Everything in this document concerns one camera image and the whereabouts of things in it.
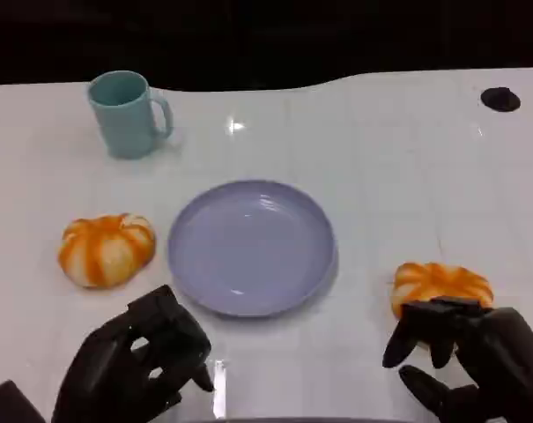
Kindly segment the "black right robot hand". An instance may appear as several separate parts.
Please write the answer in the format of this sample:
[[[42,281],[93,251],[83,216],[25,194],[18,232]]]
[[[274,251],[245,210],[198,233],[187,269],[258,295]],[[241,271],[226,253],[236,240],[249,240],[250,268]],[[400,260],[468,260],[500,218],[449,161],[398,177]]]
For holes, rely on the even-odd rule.
[[[445,296],[409,301],[401,310],[382,365],[398,367],[406,388],[439,421],[533,422],[533,331],[517,310]],[[405,364],[420,343],[435,368],[456,357],[473,383],[449,388]]]

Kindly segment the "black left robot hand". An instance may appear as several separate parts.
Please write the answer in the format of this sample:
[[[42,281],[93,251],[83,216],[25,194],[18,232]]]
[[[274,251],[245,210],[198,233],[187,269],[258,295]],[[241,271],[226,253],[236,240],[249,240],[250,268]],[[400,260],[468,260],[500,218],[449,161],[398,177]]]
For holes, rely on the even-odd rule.
[[[54,422],[149,422],[181,402],[194,382],[214,390],[211,342],[163,285],[91,332],[63,378]]]

